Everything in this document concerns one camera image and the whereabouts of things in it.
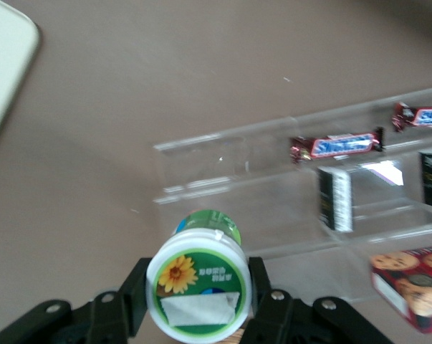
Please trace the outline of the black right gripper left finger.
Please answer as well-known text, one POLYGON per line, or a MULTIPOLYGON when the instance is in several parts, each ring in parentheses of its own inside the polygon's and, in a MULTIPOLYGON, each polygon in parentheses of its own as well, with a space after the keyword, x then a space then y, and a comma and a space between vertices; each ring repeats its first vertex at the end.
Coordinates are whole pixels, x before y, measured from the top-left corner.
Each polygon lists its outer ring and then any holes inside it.
POLYGON ((74 309, 66 300, 47 300, 0 330, 0 343, 127 343, 147 312, 149 258, 141 258, 118 290, 102 292, 74 309))

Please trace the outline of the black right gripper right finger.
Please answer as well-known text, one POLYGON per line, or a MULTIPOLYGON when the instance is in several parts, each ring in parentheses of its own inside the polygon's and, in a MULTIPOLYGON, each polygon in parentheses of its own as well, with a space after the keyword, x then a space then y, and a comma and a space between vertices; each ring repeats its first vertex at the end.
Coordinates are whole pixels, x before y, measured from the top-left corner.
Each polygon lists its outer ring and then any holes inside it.
POLYGON ((338 297, 321 297, 312 305, 271 286, 264 261, 249 258, 253 287, 251 318, 241 343, 391 343, 392 341, 338 297))

